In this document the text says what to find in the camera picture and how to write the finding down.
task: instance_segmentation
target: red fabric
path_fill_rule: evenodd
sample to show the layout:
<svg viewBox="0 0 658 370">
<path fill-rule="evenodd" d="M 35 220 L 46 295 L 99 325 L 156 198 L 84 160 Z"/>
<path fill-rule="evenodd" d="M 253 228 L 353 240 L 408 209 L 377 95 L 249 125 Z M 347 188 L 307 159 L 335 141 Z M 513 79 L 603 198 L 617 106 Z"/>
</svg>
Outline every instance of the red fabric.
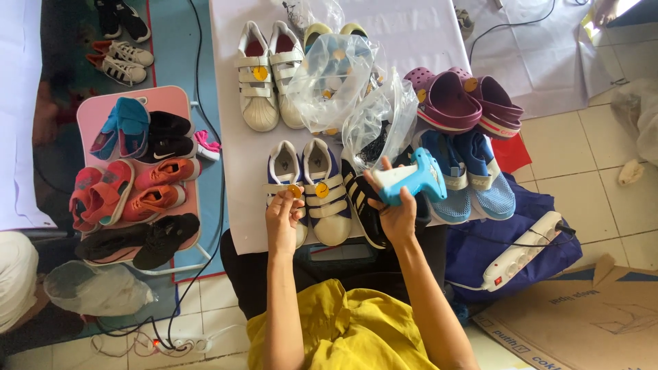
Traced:
<svg viewBox="0 0 658 370">
<path fill-rule="evenodd" d="M 512 173 L 519 168 L 532 163 L 521 135 L 509 140 L 492 139 L 493 155 L 503 172 Z"/>
</svg>

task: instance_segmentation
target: tile floor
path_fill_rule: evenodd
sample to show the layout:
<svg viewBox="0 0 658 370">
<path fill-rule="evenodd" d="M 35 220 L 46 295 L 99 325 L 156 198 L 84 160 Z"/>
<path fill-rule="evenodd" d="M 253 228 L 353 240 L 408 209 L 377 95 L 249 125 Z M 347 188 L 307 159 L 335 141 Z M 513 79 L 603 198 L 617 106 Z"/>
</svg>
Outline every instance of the tile floor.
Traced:
<svg viewBox="0 0 658 370">
<path fill-rule="evenodd" d="M 606 30 L 597 37 L 597 45 L 615 79 L 658 77 L 658 24 Z M 526 189 L 554 196 L 558 212 L 578 231 L 584 256 L 573 267 L 593 263 L 601 254 L 610 253 L 619 265 L 656 270 L 658 169 L 645 163 L 639 182 L 627 187 L 617 184 L 620 166 L 636 154 L 633 141 L 611 114 L 611 96 L 612 91 L 592 98 L 590 107 L 582 111 L 524 121 L 521 134 L 533 163 L 514 175 Z M 345 257 L 344 251 L 329 252 Z M 245 317 L 237 304 L 225 276 L 195 282 L 172 331 L 211 333 L 233 324 L 244 325 Z M 165 327 L 166 323 L 158 324 L 161 331 Z M 530 368 L 480 329 L 470 327 L 467 334 L 482 370 Z M 134 340 L 134 336 L 105 337 L 103 349 L 119 354 Z M 136 344 L 136 352 L 128 356 L 97 356 L 89 339 L 82 339 L 13 356 L 9 369 L 246 369 L 244 352 L 248 347 L 246 334 L 239 327 L 220 337 L 208 354 L 181 358 L 162 354 L 141 357 L 148 352 L 141 344 Z M 205 361 L 184 365 L 201 360 Z"/>
</svg>

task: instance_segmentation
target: tagging gun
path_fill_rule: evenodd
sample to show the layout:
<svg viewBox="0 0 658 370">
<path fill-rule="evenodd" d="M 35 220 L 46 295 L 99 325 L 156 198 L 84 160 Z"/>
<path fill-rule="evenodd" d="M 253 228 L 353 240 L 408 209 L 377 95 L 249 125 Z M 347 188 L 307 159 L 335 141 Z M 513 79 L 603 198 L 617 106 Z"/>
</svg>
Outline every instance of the tagging gun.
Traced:
<svg viewBox="0 0 658 370">
<path fill-rule="evenodd" d="M 411 155 L 411 166 L 387 171 L 373 170 L 372 178 L 379 185 L 379 196 L 388 205 L 401 205 L 400 189 L 406 186 L 412 196 L 425 192 L 432 203 L 447 198 L 445 182 L 439 164 L 430 152 L 420 147 Z"/>
</svg>

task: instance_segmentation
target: navy blue bag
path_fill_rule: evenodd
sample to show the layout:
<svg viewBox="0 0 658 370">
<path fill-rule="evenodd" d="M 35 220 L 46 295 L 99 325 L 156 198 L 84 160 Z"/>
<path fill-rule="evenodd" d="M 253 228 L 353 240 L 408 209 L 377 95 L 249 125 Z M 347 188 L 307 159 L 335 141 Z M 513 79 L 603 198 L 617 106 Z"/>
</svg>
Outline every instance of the navy blue bag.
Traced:
<svg viewBox="0 0 658 370">
<path fill-rule="evenodd" d="M 450 226 L 447 233 L 446 280 L 479 288 L 484 281 L 482 274 L 486 268 L 509 247 L 509 244 L 488 242 L 473 235 L 513 243 L 546 212 L 555 210 L 552 196 L 529 192 L 515 182 L 514 176 L 503 174 L 516 196 L 515 214 L 505 221 L 470 221 Z M 553 240 L 553 243 L 565 242 L 570 238 L 571 236 L 563 232 Z M 570 242 L 544 248 L 512 280 L 495 292 L 453 286 L 455 298 L 459 302 L 474 303 L 510 296 L 535 282 L 560 273 L 581 257 L 580 242 L 574 237 Z"/>
</svg>

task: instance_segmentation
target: plastic bag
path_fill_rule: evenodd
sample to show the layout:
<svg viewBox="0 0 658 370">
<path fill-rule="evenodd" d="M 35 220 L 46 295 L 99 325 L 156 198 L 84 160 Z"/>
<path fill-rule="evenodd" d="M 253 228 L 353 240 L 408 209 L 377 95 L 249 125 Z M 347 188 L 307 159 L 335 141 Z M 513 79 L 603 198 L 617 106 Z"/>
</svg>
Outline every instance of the plastic bag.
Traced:
<svg viewBox="0 0 658 370">
<path fill-rule="evenodd" d="M 67 311 L 93 316 L 132 315 L 157 297 L 121 264 L 89 266 L 70 261 L 43 282 L 51 302 Z"/>
<path fill-rule="evenodd" d="M 288 84 L 288 97 L 311 132 L 335 134 L 363 96 L 384 80 L 383 49 L 359 36 L 317 38 Z"/>
<path fill-rule="evenodd" d="M 658 166 L 658 79 L 641 78 L 621 86 L 610 108 L 636 141 L 640 157 Z"/>
<path fill-rule="evenodd" d="M 335 33 L 345 23 L 343 9 L 337 0 L 285 0 L 283 6 L 288 14 L 288 24 L 300 40 L 313 23 L 324 23 Z"/>
<path fill-rule="evenodd" d="M 383 156 L 393 162 L 407 148 L 416 127 L 417 107 L 418 97 L 411 82 L 400 78 L 393 67 L 389 79 L 360 102 L 343 126 L 343 145 L 354 159 L 357 174 L 381 169 Z M 382 122 L 390 126 L 383 127 Z M 368 145 L 381 145 L 376 140 L 384 142 L 381 152 L 376 148 L 371 151 L 372 157 L 358 155 L 368 152 L 364 151 Z"/>
</svg>

